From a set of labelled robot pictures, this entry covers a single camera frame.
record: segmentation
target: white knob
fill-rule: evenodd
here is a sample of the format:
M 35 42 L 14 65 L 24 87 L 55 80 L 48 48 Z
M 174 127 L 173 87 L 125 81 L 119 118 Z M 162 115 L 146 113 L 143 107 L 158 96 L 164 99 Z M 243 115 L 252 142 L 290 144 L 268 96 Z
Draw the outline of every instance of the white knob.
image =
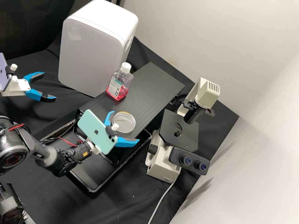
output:
M 12 64 L 12 65 L 10 66 L 10 70 L 12 70 L 12 71 L 16 71 L 17 68 L 18 68 L 18 66 L 17 66 L 16 64 Z
M 119 128 L 119 125 L 117 123 L 113 124 L 112 127 L 111 127 L 111 129 L 113 131 L 117 131 L 118 128 Z

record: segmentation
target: white plastic casing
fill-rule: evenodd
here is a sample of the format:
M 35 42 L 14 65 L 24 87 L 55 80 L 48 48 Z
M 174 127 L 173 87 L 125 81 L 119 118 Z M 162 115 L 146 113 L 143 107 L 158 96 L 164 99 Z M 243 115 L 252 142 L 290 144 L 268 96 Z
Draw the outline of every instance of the white plastic casing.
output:
M 211 109 L 220 95 L 219 85 L 205 80 L 203 83 L 201 79 L 200 89 L 198 89 L 195 96 L 195 102 L 202 108 Z
M 137 28 L 135 14 L 105 0 L 93 0 L 63 23 L 59 81 L 96 97 L 127 59 Z
M 171 184 L 181 172 L 181 167 L 168 160 L 172 146 L 163 142 L 159 136 L 159 130 L 153 131 L 150 143 L 157 145 L 158 150 L 155 155 L 147 153 L 145 165 L 148 166 L 148 169 L 146 174 Z

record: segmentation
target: microscope base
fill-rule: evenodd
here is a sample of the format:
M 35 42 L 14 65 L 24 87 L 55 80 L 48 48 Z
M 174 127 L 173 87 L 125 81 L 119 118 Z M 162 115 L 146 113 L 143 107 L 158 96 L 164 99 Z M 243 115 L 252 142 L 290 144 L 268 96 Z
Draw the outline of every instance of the microscope base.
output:
M 145 164 L 148 166 L 147 175 L 173 183 L 181 172 L 181 167 L 169 162 L 168 157 L 172 146 L 165 144 L 159 136 L 159 130 L 153 131 L 151 144 L 158 146 L 157 152 L 153 155 L 147 153 Z

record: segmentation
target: inverted microscope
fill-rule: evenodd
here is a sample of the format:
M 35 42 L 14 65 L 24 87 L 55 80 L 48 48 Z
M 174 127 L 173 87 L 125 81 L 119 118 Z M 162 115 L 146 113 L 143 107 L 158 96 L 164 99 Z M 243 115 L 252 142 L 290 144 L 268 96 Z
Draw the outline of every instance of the inverted microscope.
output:
M 212 106 L 220 95 L 219 85 L 200 78 L 177 113 L 165 109 L 161 126 L 153 131 L 145 165 L 147 175 L 173 183 L 181 168 L 206 175 L 210 161 L 193 152 L 198 150 L 199 123 L 207 114 L 215 116 Z

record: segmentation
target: black cloth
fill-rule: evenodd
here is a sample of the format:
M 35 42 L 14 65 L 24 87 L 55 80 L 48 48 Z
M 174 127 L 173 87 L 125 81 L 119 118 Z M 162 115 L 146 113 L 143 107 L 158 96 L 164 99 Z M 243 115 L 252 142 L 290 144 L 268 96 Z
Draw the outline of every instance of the black cloth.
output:
M 51 104 L 26 97 L 0 97 L 0 114 L 16 122 L 25 122 L 36 137 L 48 134 L 49 129 L 55 126 L 57 128 L 57 122 L 54 125 L 51 123 L 55 119 L 61 121 L 61 126 L 65 124 L 65 120 L 70 121 L 71 116 L 65 116 L 64 121 L 63 116 L 90 100 L 90 97 L 59 83 L 57 55 L 44 50 L 8 61 L 19 66 L 19 78 L 31 72 L 44 71 L 45 78 L 33 83 L 32 87 L 57 96 L 57 101 Z M 185 84 L 183 94 L 188 93 L 194 85 L 136 38 L 127 61 L 132 64 L 133 70 L 152 61 Z M 167 108 L 175 111 L 182 99 L 183 97 L 174 106 L 168 105 Z M 197 153 L 206 153 L 208 159 L 214 155 L 223 140 L 217 136 L 226 136 L 238 118 L 220 102 L 215 104 L 214 109 L 216 117 L 204 119 L 199 135 L 202 142 Z M 162 113 L 148 125 L 147 130 L 157 129 L 161 119 Z M 9 171 L 4 179 L 13 184 L 26 205 L 26 210 L 37 224 L 147 223 L 169 184 L 146 175 L 146 153 L 147 149 L 144 147 L 94 195 L 84 193 L 67 177 L 54 177 L 49 171 L 38 167 L 31 158 Z M 182 169 L 152 223 L 169 223 L 197 179 L 198 175 Z
M 0 52 L 6 59 L 44 50 L 62 28 L 74 0 L 0 2 Z

